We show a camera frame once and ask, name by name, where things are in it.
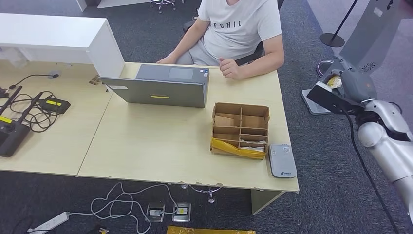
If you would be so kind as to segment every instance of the sticker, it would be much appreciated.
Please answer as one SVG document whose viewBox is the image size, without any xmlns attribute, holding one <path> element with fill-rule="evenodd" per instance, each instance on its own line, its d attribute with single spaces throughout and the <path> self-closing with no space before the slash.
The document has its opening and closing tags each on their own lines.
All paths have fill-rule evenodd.
<svg viewBox="0 0 413 234">
<path fill-rule="evenodd" d="M 155 96 L 155 95 L 151 95 L 151 98 L 161 98 L 161 99 L 169 99 L 169 97 L 167 96 Z"/>
<path fill-rule="evenodd" d="M 383 12 L 380 9 L 378 9 L 377 7 L 374 9 L 373 12 L 379 17 L 381 17 L 381 15 L 383 15 Z"/>
<path fill-rule="evenodd" d="M 61 106 L 61 105 L 62 105 L 62 103 L 60 103 L 60 102 L 55 102 L 55 101 L 50 101 L 50 100 L 46 101 L 46 103 L 47 103 L 47 104 L 51 104 L 51 105 L 57 105 L 57 106 Z"/>
<path fill-rule="evenodd" d="M 160 210 L 151 210 L 149 211 L 149 216 L 161 216 Z"/>
<path fill-rule="evenodd" d="M 11 119 L 8 119 L 8 118 L 3 117 L 3 116 L 0 116 L 0 121 L 6 122 L 6 123 L 11 123 L 12 122 Z"/>
<path fill-rule="evenodd" d="M 178 210 L 176 211 L 176 213 L 178 215 L 187 215 L 188 214 L 188 208 L 178 208 Z"/>
<path fill-rule="evenodd" d="M 128 89 L 126 86 L 123 85 L 108 85 L 111 89 Z"/>
</svg>

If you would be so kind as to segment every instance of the office chair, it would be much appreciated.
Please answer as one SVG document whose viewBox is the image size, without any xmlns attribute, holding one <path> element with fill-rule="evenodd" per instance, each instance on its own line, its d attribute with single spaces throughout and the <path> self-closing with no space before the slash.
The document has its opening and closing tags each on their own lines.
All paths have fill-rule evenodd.
<svg viewBox="0 0 413 234">
<path fill-rule="evenodd" d="M 278 0 L 278 10 L 281 9 L 282 4 L 284 3 L 284 0 Z M 182 27 L 182 29 L 184 30 L 184 33 L 186 33 L 188 31 L 188 29 L 190 27 L 192 27 L 192 25 L 194 24 L 194 21 L 190 21 L 184 24 L 184 26 Z M 264 51 L 264 45 L 263 42 L 261 41 L 257 48 L 255 49 L 255 52 L 251 55 L 245 56 L 243 58 L 237 59 L 235 60 L 235 62 L 237 63 L 238 66 L 247 64 L 247 63 L 251 63 L 259 58 L 261 58 L 261 56 L 263 55 L 263 51 Z"/>
<path fill-rule="evenodd" d="M 172 9 L 176 10 L 176 6 L 175 6 L 175 0 L 150 0 L 150 8 L 153 8 L 155 5 L 159 5 L 158 9 L 159 9 L 159 13 L 162 13 L 162 6 L 164 5 L 168 5 L 168 4 L 172 4 Z"/>
</svg>

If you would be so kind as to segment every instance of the power strip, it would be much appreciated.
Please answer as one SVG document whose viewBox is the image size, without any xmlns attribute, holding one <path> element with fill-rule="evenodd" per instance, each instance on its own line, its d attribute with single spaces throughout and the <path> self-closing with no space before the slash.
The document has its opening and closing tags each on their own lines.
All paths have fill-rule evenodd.
<svg viewBox="0 0 413 234">
<path fill-rule="evenodd" d="M 46 232 L 48 232 L 48 230 L 51 230 L 57 226 L 59 226 L 60 224 L 66 222 L 67 220 L 69 220 L 69 216 L 67 212 L 63 212 L 61 214 L 59 214 L 58 216 L 50 219 L 49 221 L 43 223 L 42 225 L 38 226 L 35 229 L 29 229 L 27 230 L 27 232 L 32 232 L 33 234 L 44 234 Z"/>
</svg>

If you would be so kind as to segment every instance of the gray pants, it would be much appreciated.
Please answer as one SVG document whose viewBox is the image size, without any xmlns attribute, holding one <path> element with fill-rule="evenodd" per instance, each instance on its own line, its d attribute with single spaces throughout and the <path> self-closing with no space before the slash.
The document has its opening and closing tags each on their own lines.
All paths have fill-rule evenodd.
<svg viewBox="0 0 413 234">
<path fill-rule="evenodd" d="M 192 48 L 179 57 L 176 64 L 180 65 L 200 65 L 219 66 L 219 59 L 211 55 L 204 46 L 203 38 Z"/>
</svg>

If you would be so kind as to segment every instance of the black router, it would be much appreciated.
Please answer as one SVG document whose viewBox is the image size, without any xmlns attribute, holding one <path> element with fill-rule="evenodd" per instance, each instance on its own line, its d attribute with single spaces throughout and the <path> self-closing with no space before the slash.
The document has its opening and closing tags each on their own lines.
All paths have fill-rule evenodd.
<svg viewBox="0 0 413 234">
<path fill-rule="evenodd" d="M 30 106 L 24 110 L 17 121 L 1 116 L 22 88 L 22 86 L 19 86 L 0 108 L 0 156 L 2 157 L 11 157 L 30 132 L 30 127 L 24 125 L 23 121 L 43 94 L 39 93 L 32 100 Z"/>
</svg>

